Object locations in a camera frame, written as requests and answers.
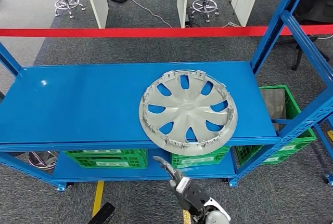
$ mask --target red barrier tape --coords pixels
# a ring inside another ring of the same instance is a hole
[[[307,25],[310,35],[333,34],[333,25]],[[187,38],[263,36],[267,27],[244,28],[109,28],[109,29],[0,29],[5,37],[89,37],[89,38]],[[281,35],[291,35],[285,27]]]

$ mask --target blue shelf upright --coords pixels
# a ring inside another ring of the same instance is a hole
[[[140,100],[147,86],[165,72],[202,70],[226,84],[237,106],[237,127],[226,145],[264,147],[241,167],[229,152],[220,164],[187,168],[186,173],[193,178],[227,178],[230,186],[236,186],[239,180],[270,155],[306,129],[316,128],[333,112],[333,70],[292,16],[298,1],[281,0],[250,62],[21,67],[0,44],[0,60],[16,77],[0,104],[0,163],[60,191],[64,190],[67,182],[168,179],[152,156],[160,155],[167,160],[170,156],[142,130],[137,113]],[[276,133],[255,76],[284,26],[293,34],[327,88]],[[257,114],[252,114],[253,108]],[[62,152],[97,149],[149,149],[148,167],[83,169]],[[60,151],[52,175],[8,153],[47,150]]]

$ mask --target green crate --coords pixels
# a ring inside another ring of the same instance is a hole
[[[64,151],[68,156],[109,156],[109,155],[119,155],[119,156],[143,156],[145,149],[132,149],[132,150],[73,150]]]
[[[195,156],[184,156],[171,153],[171,165],[174,168],[187,168],[190,166],[218,164],[228,153],[230,149],[230,146],[223,146],[209,154]]]
[[[301,109],[298,106],[294,98],[291,95],[291,93],[286,85],[273,85],[273,86],[260,87],[260,89],[281,89],[281,88],[285,89],[286,119],[293,119],[294,117],[297,116],[298,113],[301,112]],[[270,157],[270,158],[280,157],[280,159],[278,159],[276,161],[264,162],[263,164],[280,163],[316,139],[316,137],[315,133],[311,128],[309,128],[304,131],[304,133],[299,135],[298,138],[295,138],[293,141],[288,143],[287,145],[282,147],[282,149],[277,151],[276,154],[273,154],[273,156]],[[236,151],[239,164],[242,166],[244,163],[245,163],[247,160],[255,155],[262,147],[263,146],[261,145],[236,146]]]
[[[265,161],[264,161],[262,164],[264,165],[267,165],[267,164],[278,164],[278,163],[281,163],[288,157],[290,157],[291,155],[277,155],[277,156],[271,156],[268,159],[266,159]]]
[[[83,168],[146,168],[148,151],[143,156],[70,156]]]

